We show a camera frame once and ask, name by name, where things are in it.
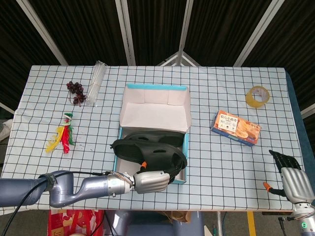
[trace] floor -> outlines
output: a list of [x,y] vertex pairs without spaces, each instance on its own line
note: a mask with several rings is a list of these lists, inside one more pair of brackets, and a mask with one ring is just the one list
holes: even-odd
[[[8,138],[0,142],[0,163],[4,162]],[[0,232],[6,225],[10,214],[0,215]],[[261,212],[254,213],[257,236],[282,236],[278,216],[266,216]],[[47,235],[48,211],[30,210],[19,212],[14,218],[7,236],[44,236]],[[215,212],[204,213],[204,223],[212,232],[213,225],[217,223]],[[297,222],[284,222],[287,236],[299,235]],[[250,236],[246,212],[229,212],[224,220],[224,236]]]

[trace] table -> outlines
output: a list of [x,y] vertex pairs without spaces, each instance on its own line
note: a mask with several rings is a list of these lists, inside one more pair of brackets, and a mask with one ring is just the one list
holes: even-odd
[[[56,170],[101,172],[113,169],[110,149],[118,137],[125,84],[183,85],[190,90],[192,125],[189,131],[188,179],[159,193],[129,194],[74,203],[67,208],[155,210],[292,210],[285,198],[270,195],[268,181],[282,188],[280,174],[268,150],[303,159],[283,68],[110,66],[96,106],[73,106],[66,83],[80,82],[87,91],[92,66],[33,66],[15,112],[1,177],[37,178]],[[270,100],[262,108],[247,106],[245,94],[264,86]],[[218,110],[259,124],[257,145],[248,147],[210,131]],[[45,152],[47,140],[72,112],[73,138],[68,154],[62,147]],[[75,190],[87,175],[75,175]],[[49,195],[27,209],[50,209]],[[0,212],[9,213],[12,207]]]

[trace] box lid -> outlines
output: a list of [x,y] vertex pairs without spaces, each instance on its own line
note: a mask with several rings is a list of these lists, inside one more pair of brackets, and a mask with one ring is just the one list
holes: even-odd
[[186,133],[191,125],[190,94],[185,86],[128,84],[120,113],[121,127]]

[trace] open box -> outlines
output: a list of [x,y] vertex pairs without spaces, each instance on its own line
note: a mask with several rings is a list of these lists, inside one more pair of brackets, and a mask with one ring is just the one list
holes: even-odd
[[[139,131],[168,130],[185,133],[183,146],[179,147],[188,158],[191,125],[190,95],[185,86],[138,85],[125,87],[120,113],[119,138]],[[114,171],[130,175],[140,170],[140,165],[115,156]],[[174,183],[185,183],[186,171],[181,170]]]

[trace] yellow floor marking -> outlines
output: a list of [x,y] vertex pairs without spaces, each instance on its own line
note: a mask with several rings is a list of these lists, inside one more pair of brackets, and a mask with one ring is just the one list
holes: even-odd
[[250,231],[250,236],[256,236],[254,213],[252,211],[247,212],[248,229]]

